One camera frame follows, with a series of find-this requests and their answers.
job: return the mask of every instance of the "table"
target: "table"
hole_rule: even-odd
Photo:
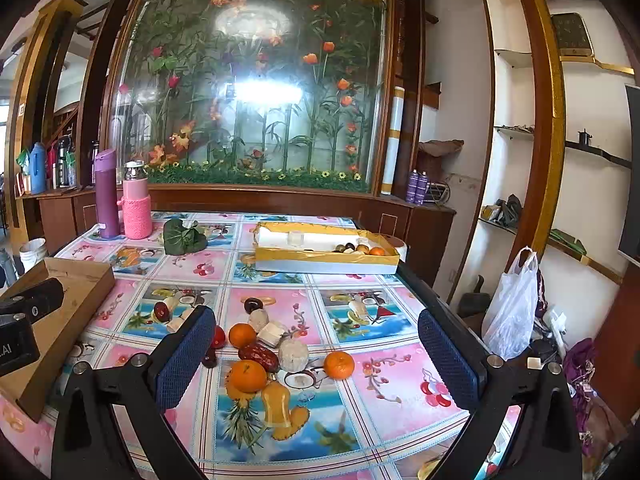
[[[206,228],[207,247],[195,254],[168,256],[162,248],[162,226],[170,218],[198,221]],[[448,395],[417,335],[422,303],[395,275],[284,274],[255,269],[253,229],[258,221],[298,221],[354,226],[350,219],[268,214],[154,212],[154,230],[144,240],[100,238],[97,226],[63,248],[58,257],[109,261],[116,285],[79,337],[35,424],[0,397],[0,430],[34,466],[50,476],[54,428],[62,393],[73,364],[94,368],[123,365],[137,352],[150,353],[166,334],[152,319],[156,301],[179,300],[174,315],[206,304],[225,333],[248,319],[242,302],[259,297],[270,318],[290,327],[293,337],[309,346],[307,367],[315,384],[290,384],[290,408],[308,408],[306,424],[286,440],[269,430],[248,449],[232,439],[240,420],[260,428],[264,406],[260,395],[249,410],[226,394],[224,379],[238,359],[227,345],[218,366],[199,367],[180,404],[165,413],[167,421],[210,478],[396,479],[415,477],[420,466],[441,456],[465,423]],[[360,325],[349,317],[347,303],[367,303],[371,320]],[[334,349],[351,353],[352,377],[333,381],[314,366]],[[156,478],[123,407],[116,414],[131,456],[143,478]],[[510,408],[478,478],[490,473],[502,456],[519,408]]]

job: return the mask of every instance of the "orange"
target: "orange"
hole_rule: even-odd
[[[356,363],[347,352],[331,352],[324,358],[324,371],[332,379],[346,379],[353,374]]]
[[[229,384],[244,394],[254,394],[267,385],[267,372],[260,363],[243,360],[233,363]]]
[[[229,330],[229,342],[236,348],[243,348],[249,343],[255,342],[257,334],[248,323],[236,323]]]

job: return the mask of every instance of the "pink thermos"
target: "pink thermos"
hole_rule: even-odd
[[[124,234],[131,240],[147,238],[153,230],[151,223],[151,197],[146,185],[145,163],[134,160],[126,163],[122,181],[122,217]]]
[[[120,234],[118,196],[116,194],[116,150],[104,150],[95,156],[95,208],[102,238]]]

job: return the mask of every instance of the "blue thermos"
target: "blue thermos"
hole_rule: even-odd
[[[44,144],[36,142],[29,156],[29,175],[31,176],[31,194],[42,193],[47,190],[47,150]]]

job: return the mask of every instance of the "blue mesh pad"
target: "blue mesh pad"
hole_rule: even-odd
[[[478,377],[426,308],[418,318],[418,336],[456,405],[474,410],[479,402]]]
[[[161,412],[175,408],[180,402],[182,394],[209,349],[214,319],[213,311],[207,308],[158,374],[156,405]]]

